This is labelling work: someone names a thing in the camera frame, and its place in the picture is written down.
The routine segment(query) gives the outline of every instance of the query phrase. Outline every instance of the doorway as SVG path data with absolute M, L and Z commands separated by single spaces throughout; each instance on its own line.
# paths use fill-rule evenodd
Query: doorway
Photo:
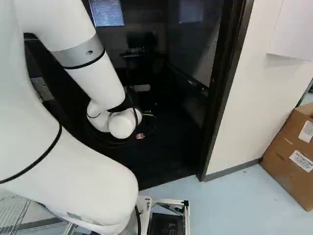
M 143 121 L 121 142 L 90 134 L 88 96 L 25 35 L 29 75 L 42 77 L 53 96 L 46 108 L 79 141 L 128 167 L 139 189 L 194 174 L 202 180 L 245 35 L 246 1 L 82 2 Z

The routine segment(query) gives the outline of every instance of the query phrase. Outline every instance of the black floor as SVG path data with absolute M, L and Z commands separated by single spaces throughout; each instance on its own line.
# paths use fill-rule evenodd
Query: black floor
M 200 130 L 182 108 L 162 108 L 156 118 L 144 116 L 136 133 L 143 140 L 130 139 L 114 147 L 89 145 L 125 165 L 136 176 L 139 189 L 150 188 L 196 173 Z

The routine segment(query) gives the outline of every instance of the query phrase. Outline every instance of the metal rack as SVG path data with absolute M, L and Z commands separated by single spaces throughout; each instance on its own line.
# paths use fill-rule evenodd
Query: metal rack
M 0 197 L 0 235 L 15 235 L 29 204 L 17 195 Z

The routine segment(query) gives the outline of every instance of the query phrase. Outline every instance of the light blue floor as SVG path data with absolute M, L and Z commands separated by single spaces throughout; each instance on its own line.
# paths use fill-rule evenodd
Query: light blue floor
M 200 183 L 187 177 L 140 192 L 190 200 L 191 235 L 308 235 L 305 212 L 259 165 Z

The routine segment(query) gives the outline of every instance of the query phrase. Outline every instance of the white wall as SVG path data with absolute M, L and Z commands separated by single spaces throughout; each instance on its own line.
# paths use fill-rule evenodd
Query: white wall
M 313 62 L 266 54 L 282 2 L 254 0 L 207 174 L 261 157 L 313 77 Z

